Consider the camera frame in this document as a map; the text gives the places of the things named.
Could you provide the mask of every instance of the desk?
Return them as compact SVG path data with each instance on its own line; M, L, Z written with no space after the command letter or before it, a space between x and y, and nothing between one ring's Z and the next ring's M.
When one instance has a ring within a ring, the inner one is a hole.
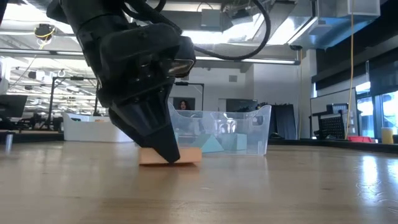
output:
M15 144L0 154L1 223L398 223L398 157L269 146L137 165L134 144Z

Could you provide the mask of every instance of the wire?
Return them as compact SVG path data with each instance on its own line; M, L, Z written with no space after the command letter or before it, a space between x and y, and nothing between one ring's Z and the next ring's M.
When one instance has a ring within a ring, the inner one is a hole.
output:
M349 84L349 100L348 100L348 113L347 113L347 127L346 127L346 136L345 139L347 140L348 137L348 130L351 117L351 97L353 94L353 80L354 80L354 4L355 0L352 0L351 5L351 80Z
M241 56L236 56L236 57L232 57L232 56L225 56L225 55L220 55L214 52L211 52L209 50L205 50L202 49L198 46L194 46L193 48L198 51L201 52L203 54L212 56L212 57L216 57L216 58L220 58L223 60L234 60L234 61L240 61L240 60L244 60L247 58L251 58L255 55L257 55L267 44L269 36L271 35L271 19L268 15L268 12L266 11L265 6L263 6L259 0L253 0L253 3L259 8L259 10L261 11L261 14L264 16L264 21L266 22L266 34L261 42L261 44L258 46L258 48L256 50L253 50L251 53L248 53L246 55L241 55Z
M42 50L42 49L43 49L43 47L45 46L45 43L47 42L47 38L48 38L48 36L45 38L45 41L43 42L43 44L39 47L39 50ZM33 57L32 61L30 62L29 66L25 69L24 73L22 73L22 75L20 75L20 77L18 77L18 79L17 79L7 90L4 90L2 93L0 93L0 95L3 95L3 94L5 94L5 93L7 93L8 90L14 88L14 87L19 83L19 81L24 77L24 75L26 74L26 72L29 71L30 67L32 66L32 64L33 64L33 62L36 60L36 58L37 58L37 55L35 55L35 56Z
M131 7L133 7L137 13L132 12L125 4L125 2L127 2ZM264 38L262 40L262 42L260 43L260 45L258 46L258 48L256 50L253 50L251 53L248 53L246 55L241 55L241 56L225 56L225 55L220 55L214 52L211 52L209 50L205 50L203 48L200 48L198 46L194 46L194 50L196 50L197 52L201 52L205 55L209 55L212 57L216 57L216 58L220 58L223 60L233 60L233 61L240 61L240 60L244 60L247 58L251 58L255 55L257 55L267 44L268 39L271 35L271 19L268 15L268 12L266 10L266 7L263 6L261 4L261 2L259 0L253 0L253 3L259 8L261 14L264 16L264 21L266 23L266 34L264 35ZM151 21L152 23L165 23L168 24L170 26L172 26L174 29L176 29L176 31L181 34L182 30L181 28L179 28L176 24L174 24L172 21L170 21L169 19L167 19L166 17L164 17L163 15L161 15L157 10L151 8L148 4L146 4L143 0L123 0L123 5L122 5L122 9L123 11L137 19L135 17L135 15L143 15L145 14L145 18L147 21Z
M137 12L133 12L133 11L131 11L131 10L126 6L126 3L128 3L130 6L132 6L132 7L134 8L133 5L135 5L135 4L133 4L132 1L129 1L129 0L122 0L121 2L122 2L122 10L123 10L127 15L129 15L129 16L131 16L131 17L137 19L137 20L140 20L140 21L149 21L149 20L150 20L149 17L143 16L142 14L137 13ZM161 11L163 10L164 6L166 5L166 2L167 2L167 0L160 0L159 3L158 3L158 5L155 7L154 10L157 11L157 12L161 12Z
M213 6L211 6L211 4L209 4L208 2L201 2L201 3L199 4L199 6L197 7L197 12L199 11L199 7L200 7L203 3L205 3L205 4L208 5L208 6L210 6L211 9L214 9Z

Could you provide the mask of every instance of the computer monitor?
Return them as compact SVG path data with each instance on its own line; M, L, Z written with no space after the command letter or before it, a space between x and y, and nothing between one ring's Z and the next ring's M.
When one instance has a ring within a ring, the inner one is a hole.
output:
M26 101L27 96L25 95L0 95L0 116L21 118Z
M226 99L226 112L255 111L257 100Z

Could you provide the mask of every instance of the blue block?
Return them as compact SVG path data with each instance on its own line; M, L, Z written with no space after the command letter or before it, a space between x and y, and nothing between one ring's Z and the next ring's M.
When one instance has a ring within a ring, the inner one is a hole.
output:
M222 152L224 151L221 144L212 134L201 134L191 147L199 147L202 153L206 152Z

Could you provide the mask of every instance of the orange block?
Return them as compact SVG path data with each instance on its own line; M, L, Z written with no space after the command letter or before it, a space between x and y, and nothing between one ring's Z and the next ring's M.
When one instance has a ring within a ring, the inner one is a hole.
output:
M201 161L201 149L199 147L180 148L180 159L175 163L192 163ZM139 163L144 164L168 164L153 148L140 148Z

